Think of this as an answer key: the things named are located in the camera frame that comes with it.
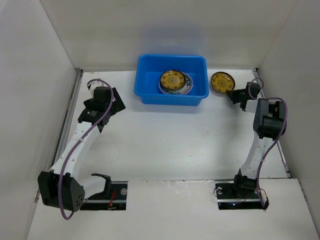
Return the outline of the yellow patterned plate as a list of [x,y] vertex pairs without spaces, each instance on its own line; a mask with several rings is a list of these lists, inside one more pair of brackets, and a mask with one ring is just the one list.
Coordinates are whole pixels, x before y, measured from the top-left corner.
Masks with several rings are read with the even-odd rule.
[[227,91],[233,91],[236,86],[234,78],[223,71],[215,72],[210,78],[210,84],[218,94],[226,94]]
[[187,80],[181,71],[167,70],[162,73],[159,84],[162,88],[168,91],[177,91],[187,84]]

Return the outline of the white plate dark lettered rim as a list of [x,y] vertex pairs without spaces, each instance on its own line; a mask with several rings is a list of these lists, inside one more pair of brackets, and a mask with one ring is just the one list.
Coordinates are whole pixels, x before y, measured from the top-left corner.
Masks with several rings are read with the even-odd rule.
[[193,79],[189,74],[177,70],[164,72],[158,82],[159,90],[167,95],[187,95],[193,85]]

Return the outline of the teal patterned plate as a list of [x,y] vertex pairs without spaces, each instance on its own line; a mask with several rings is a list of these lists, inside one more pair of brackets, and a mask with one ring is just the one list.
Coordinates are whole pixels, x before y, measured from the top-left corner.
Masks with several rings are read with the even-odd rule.
[[182,94],[188,88],[188,81],[186,76],[167,76],[165,79],[161,78],[159,89],[165,94]]

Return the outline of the purple plate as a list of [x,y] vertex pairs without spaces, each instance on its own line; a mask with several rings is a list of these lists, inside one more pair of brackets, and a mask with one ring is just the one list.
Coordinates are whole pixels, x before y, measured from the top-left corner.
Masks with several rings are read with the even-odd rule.
[[182,72],[183,76],[185,77],[186,80],[186,84],[183,88],[179,89],[179,90],[167,90],[164,88],[164,86],[159,82],[158,83],[158,88],[159,90],[163,93],[163,94],[168,94],[168,95],[188,95],[193,86],[194,86],[194,82],[193,79],[190,75],[188,75],[185,72]]

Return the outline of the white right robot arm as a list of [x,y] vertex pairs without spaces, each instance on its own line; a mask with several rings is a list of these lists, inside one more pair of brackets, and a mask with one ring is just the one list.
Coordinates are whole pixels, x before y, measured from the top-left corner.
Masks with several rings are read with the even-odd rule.
[[226,92],[233,104],[254,114],[253,142],[244,164],[235,175],[232,193],[239,198],[257,193],[263,162],[287,128],[288,107],[280,97],[259,98],[261,86],[248,82],[246,88]]

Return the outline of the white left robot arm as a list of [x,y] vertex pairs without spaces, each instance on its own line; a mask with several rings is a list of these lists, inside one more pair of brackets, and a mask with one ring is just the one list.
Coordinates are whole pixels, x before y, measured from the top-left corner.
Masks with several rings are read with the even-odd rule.
[[59,208],[62,213],[77,212],[90,197],[107,198],[113,190],[110,176],[92,173],[80,180],[79,173],[88,150],[110,118],[126,107],[117,89],[107,86],[92,88],[91,98],[83,104],[85,108],[77,119],[75,131],[65,150],[56,163],[37,178],[42,203]]

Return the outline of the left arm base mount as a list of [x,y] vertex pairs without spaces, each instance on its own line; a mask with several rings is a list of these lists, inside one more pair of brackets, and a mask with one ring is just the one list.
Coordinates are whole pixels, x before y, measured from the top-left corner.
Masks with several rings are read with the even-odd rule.
[[93,173],[84,180],[82,211],[124,211],[127,207],[128,182],[112,181],[108,175]]

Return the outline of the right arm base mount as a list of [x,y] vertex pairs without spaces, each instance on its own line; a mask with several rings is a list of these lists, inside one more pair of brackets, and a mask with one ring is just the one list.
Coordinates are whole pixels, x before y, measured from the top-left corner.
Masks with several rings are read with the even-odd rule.
[[216,181],[213,194],[219,210],[267,210],[270,205],[264,189],[236,191],[233,180]]

